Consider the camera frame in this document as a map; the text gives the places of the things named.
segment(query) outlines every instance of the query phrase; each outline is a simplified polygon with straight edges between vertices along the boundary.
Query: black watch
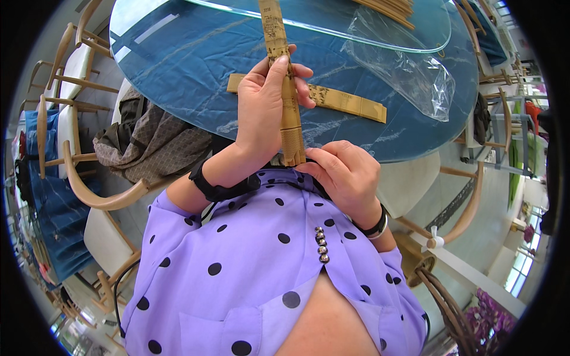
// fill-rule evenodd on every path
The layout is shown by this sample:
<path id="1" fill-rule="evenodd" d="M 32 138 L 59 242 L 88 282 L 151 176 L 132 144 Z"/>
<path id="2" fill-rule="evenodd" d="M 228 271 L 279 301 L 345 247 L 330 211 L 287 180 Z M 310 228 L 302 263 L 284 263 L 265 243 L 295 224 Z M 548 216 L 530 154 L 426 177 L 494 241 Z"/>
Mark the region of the black watch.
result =
<path id="1" fill-rule="evenodd" d="M 364 234 L 364 236 L 370 236 L 377 232 L 380 233 L 384 232 L 384 229 L 386 228 L 386 208 L 382 204 L 380 204 L 380 206 L 382 207 L 382 214 L 380 215 L 380 220 L 378 220 L 378 223 L 374 225 L 372 228 L 368 230 L 363 230 L 355 224 L 356 228 L 360 230 Z"/>
<path id="2" fill-rule="evenodd" d="M 198 162 L 188 176 L 188 179 L 193 181 L 194 184 L 200 189 L 209 202 L 221 202 L 222 200 L 233 199 L 245 193 L 259 189 L 261 181 L 257 174 L 252 174 L 241 182 L 237 183 L 231 188 L 222 186 L 213 187 L 202 175 L 202 166 L 207 159 Z"/>

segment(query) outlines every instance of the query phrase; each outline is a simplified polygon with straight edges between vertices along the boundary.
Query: purple polka dot blouse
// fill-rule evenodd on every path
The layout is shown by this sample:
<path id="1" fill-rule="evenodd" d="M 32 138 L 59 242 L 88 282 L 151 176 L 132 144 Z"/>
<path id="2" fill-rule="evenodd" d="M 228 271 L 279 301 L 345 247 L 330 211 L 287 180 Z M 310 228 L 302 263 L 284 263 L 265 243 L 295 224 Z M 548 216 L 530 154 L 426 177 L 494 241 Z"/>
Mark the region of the purple polka dot blouse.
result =
<path id="1" fill-rule="evenodd" d="M 259 190 L 219 202 L 203 226 L 166 191 L 149 207 L 121 320 L 128 354 L 274 355 L 324 266 L 382 356 L 419 355 L 425 312 L 398 249 L 378 253 L 310 176 L 258 175 Z"/>

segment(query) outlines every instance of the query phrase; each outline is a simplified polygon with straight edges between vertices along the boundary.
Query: fingernail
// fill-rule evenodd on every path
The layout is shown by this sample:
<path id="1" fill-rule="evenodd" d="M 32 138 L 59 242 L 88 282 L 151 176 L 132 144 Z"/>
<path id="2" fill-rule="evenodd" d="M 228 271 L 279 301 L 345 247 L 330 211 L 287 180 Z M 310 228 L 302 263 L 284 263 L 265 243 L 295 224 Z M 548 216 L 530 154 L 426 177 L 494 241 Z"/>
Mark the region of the fingernail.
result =
<path id="1" fill-rule="evenodd" d="M 277 64 L 284 64 L 289 62 L 289 57 L 287 57 L 286 55 L 283 55 L 279 58 L 277 58 L 277 60 L 275 61 Z"/>

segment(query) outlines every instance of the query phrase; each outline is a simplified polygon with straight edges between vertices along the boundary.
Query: silver bangle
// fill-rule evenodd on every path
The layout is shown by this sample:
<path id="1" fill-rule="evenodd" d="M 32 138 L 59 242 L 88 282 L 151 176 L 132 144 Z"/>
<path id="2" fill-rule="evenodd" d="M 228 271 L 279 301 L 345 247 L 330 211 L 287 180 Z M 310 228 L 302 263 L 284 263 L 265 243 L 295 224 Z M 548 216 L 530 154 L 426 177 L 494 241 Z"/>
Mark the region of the silver bangle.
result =
<path id="1" fill-rule="evenodd" d="M 384 226 L 382 227 L 382 230 L 378 232 L 378 235 L 372 235 L 372 237 L 367 237 L 368 240 L 376 240 L 377 238 L 379 238 L 380 236 L 382 236 L 382 234 L 386 231 L 386 228 L 388 227 L 388 216 L 386 215 L 386 221 L 384 222 Z"/>

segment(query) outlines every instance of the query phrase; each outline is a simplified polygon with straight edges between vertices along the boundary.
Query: glass tabletop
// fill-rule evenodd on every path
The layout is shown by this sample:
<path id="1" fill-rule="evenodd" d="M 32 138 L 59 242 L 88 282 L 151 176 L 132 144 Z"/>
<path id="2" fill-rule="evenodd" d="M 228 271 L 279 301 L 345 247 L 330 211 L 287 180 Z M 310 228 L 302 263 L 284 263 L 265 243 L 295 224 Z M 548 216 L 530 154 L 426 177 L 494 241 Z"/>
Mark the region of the glass tabletop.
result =
<path id="1" fill-rule="evenodd" d="M 191 3 L 243 16 L 261 18 L 258 0 L 186 0 Z M 444 0 L 416 0 L 407 20 L 410 30 L 391 18 L 369 10 L 352 0 L 280 0 L 286 25 L 346 38 L 373 46 L 412 53 L 433 53 L 443 49 L 451 37 L 451 25 Z M 355 24 L 367 31 L 351 31 Z"/>

